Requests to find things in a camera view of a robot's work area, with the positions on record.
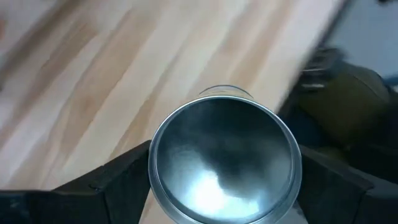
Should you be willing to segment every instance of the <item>wooden table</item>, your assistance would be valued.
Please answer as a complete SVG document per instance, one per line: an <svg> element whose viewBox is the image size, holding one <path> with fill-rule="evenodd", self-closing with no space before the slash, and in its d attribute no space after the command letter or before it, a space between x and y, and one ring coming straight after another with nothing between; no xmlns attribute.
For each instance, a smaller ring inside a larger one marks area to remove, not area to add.
<svg viewBox="0 0 398 224"><path fill-rule="evenodd" d="M0 67L67 0L0 1Z"/></svg>
<svg viewBox="0 0 398 224"><path fill-rule="evenodd" d="M343 1L70 1L1 71L0 188L64 184L212 85L277 110ZM151 193L141 222L168 222Z"/></svg>

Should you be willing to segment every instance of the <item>reflective metal surface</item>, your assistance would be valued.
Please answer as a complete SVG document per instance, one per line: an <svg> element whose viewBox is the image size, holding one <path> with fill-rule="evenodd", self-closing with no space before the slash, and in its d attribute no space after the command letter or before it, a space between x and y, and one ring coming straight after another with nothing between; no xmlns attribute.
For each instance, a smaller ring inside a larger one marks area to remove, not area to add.
<svg viewBox="0 0 398 224"><path fill-rule="evenodd" d="M164 121L149 174L177 223L274 223L298 194L301 160L272 112L244 98L209 96Z"/></svg>

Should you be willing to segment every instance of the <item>black holder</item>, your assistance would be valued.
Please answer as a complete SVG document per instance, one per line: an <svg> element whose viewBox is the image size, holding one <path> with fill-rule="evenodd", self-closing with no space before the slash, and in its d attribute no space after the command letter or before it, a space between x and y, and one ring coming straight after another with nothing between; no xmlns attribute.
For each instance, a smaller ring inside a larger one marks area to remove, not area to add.
<svg viewBox="0 0 398 224"><path fill-rule="evenodd" d="M53 191L1 191L0 223L139 223L150 189L149 144Z"/></svg>

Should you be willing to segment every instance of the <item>metal can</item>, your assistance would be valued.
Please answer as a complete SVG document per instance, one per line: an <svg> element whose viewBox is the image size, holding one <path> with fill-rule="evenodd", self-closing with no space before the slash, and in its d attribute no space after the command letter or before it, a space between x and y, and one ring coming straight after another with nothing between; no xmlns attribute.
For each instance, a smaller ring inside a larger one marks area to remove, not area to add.
<svg viewBox="0 0 398 224"><path fill-rule="evenodd" d="M276 223L301 178L292 133L236 86L208 88L177 108L150 145L152 190L177 223Z"/></svg>

